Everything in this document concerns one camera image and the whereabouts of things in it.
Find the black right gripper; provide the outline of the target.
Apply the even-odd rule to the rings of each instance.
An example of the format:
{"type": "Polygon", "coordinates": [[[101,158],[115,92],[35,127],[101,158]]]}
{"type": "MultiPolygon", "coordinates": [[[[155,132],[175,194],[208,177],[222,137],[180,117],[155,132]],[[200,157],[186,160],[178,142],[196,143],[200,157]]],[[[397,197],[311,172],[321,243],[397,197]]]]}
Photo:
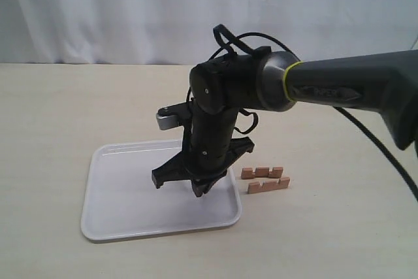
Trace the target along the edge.
{"type": "Polygon", "coordinates": [[[239,108],[227,108],[211,115],[197,105],[188,105],[190,119],[184,128],[181,151],[152,171],[157,189],[165,182],[189,180],[196,197],[207,194],[227,174],[228,168],[245,153],[251,153],[254,143],[247,136],[254,130],[235,127],[239,114],[254,113],[239,108]]]}

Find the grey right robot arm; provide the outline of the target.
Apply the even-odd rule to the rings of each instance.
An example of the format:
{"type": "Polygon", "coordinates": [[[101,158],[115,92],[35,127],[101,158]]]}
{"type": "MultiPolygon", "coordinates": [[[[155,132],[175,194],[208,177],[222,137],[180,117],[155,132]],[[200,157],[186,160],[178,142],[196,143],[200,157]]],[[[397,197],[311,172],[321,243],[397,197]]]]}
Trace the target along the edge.
{"type": "Polygon", "coordinates": [[[417,145],[417,52],[408,50],[321,61],[261,47],[200,63],[189,74],[191,96],[159,109],[162,130],[183,127],[182,149],[152,172],[155,187],[188,180],[200,197],[254,144],[243,131],[234,138],[239,114],[284,112],[297,102],[377,112],[400,150],[417,145]]]}

